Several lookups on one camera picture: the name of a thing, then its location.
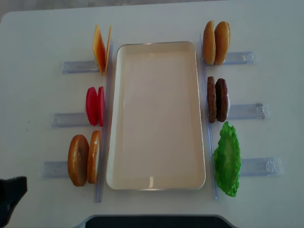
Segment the tray rim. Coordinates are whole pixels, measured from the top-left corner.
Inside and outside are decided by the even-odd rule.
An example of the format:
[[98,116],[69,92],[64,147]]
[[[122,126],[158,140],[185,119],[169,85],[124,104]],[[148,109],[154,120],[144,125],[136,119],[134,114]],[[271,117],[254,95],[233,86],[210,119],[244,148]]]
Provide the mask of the tray rim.
[[118,53],[120,51],[121,48],[123,48],[124,46],[137,46],[137,45],[157,45],[157,44],[176,44],[176,43],[189,43],[191,46],[193,46],[194,49],[194,58],[195,58],[195,73],[196,73],[196,84],[197,84],[197,92],[198,92],[198,101],[199,101],[199,122],[200,122],[200,134],[201,134],[201,142],[202,142],[202,158],[203,158],[203,165],[204,165],[204,180],[202,182],[202,184],[200,186],[198,186],[197,188],[153,188],[153,189],[146,189],[146,188],[142,188],[142,189],[115,189],[112,188],[111,185],[108,182],[108,175],[107,175],[107,171],[108,171],[108,160],[109,160],[109,153],[110,153],[110,141],[111,141],[111,134],[112,134],[112,130],[110,132],[110,138],[109,138],[109,148],[108,148],[108,155],[106,158],[106,166],[105,166],[105,182],[106,184],[109,186],[109,188],[111,188],[112,190],[115,191],[168,191],[168,190],[199,190],[206,182],[206,162],[205,162],[205,151],[204,151],[204,139],[203,139],[203,131],[202,131],[202,114],[201,114],[201,97],[200,97],[200,87],[199,87],[199,75],[198,75],[198,63],[197,63],[197,51],[195,49],[195,45],[190,42],[190,41],[173,41],[173,42],[156,42],[156,43],[135,43],[135,44],[123,44],[121,45],[117,52],[116,52],[116,61],[115,61],[115,73],[114,73],[114,91],[113,94],[115,95],[115,83],[116,83],[116,72],[117,72],[117,57],[118,57]]

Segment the clear plastic stand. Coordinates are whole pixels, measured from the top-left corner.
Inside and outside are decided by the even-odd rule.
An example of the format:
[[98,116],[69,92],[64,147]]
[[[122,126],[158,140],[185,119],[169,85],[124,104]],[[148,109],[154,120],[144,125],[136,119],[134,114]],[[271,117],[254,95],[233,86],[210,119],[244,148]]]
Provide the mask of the clear plastic stand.
[[[201,54],[201,77],[204,90],[205,103],[207,104],[207,76],[206,76],[206,67],[203,53],[202,53],[202,38],[201,34],[199,37],[200,43],[200,54]],[[255,52],[231,52],[227,53],[224,64],[256,64],[257,55]],[[209,150],[209,159],[210,159],[210,173],[211,173],[211,182],[214,193],[214,200],[218,199],[218,186],[214,178],[214,161],[213,161],[213,141],[212,141],[212,128],[209,123],[208,108],[204,110],[206,116],[206,128],[207,128],[207,138],[208,138],[208,150]],[[265,119],[270,117],[270,110],[268,103],[256,103],[256,104],[237,104],[231,105],[228,120],[236,119]],[[262,159],[242,159],[241,166],[241,176],[278,176],[283,174],[281,160],[279,158],[262,158]]]
[[[270,117],[267,103],[231,105],[228,120],[265,119]],[[86,113],[53,113],[50,117],[51,128],[91,126]]]
[[62,62],[62,74],[99,72],[95,61]]
[[104,189],[104,177],[105,177],[105,167],[106,167],[106,160],[105,160],[105,153],[106,150],[109,148],[109,137],[111,132],[111,123],[112,123],[112,110],[113,110],[113,101],[112,101],[112,94],[114,94],[114,87],[113,87],[113,67],[114,67],[114,51],[113,51],[113,42],[110,43],[110,54],[109,54],[109,66],[107,72],[107,81],[106,81],[106,92],[105,92],[105,109],[104,109],[104,126],[102,129],[102,136],[101,136],[101,147],[100,147],[100,156],[98,162],[98,176],[97,176],[97,184],[95,190],[95,202],[99,203],[102,201],[102,194]]
[[228,52],[223,65],[256,64],[257,54],[255,51]]
[[[283,174],[279,157],[242,159],[241,177],[280,176]],[[46,161],[42,164],[41,178],[68,178],[67,161]]]
[[86,113],[53,113],[49,125],[51,128],[91,126]]

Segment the gray floor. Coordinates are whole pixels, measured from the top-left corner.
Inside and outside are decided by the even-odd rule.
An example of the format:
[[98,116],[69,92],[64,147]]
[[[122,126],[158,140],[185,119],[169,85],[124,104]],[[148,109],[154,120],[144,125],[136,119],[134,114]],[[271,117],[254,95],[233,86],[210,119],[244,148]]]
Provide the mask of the gray floor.
[[193,1],[204,0],[0,0],[0,20],[4,14],[11,11],[144,5]]

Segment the red tomato slice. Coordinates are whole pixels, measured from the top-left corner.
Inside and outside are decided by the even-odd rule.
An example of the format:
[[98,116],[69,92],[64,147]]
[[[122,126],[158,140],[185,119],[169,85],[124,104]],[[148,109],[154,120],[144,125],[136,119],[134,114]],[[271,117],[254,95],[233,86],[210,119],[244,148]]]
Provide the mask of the red tomato slice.
[[95,126],[98,123],[98,110],[97,110],[97,92],[94,87],[87,90],[85,108],[87,118],[91,125]]
[[104,87],[98,89],[98,116],[100,126],[104,125],[104,112],[105,112],[105,91]]

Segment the cheese slice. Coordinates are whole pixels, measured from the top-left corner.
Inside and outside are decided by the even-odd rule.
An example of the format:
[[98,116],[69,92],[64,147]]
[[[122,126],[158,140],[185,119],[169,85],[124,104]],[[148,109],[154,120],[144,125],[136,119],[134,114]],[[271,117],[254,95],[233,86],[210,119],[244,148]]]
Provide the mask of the cheese slice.
[[98,63],[100,73],[103,75],[105,72],[105,46],[99,26],[96,25],[93,41],[93,53]]
[[109,52],[110,52],[110,45],[111,45],[111,32],[112,32],[112,25],[110,25],[109,37],[108,37],[108,45],[106,48],[106,57],[105,57],[105,73],[108,70],[108,62],[109,62]]

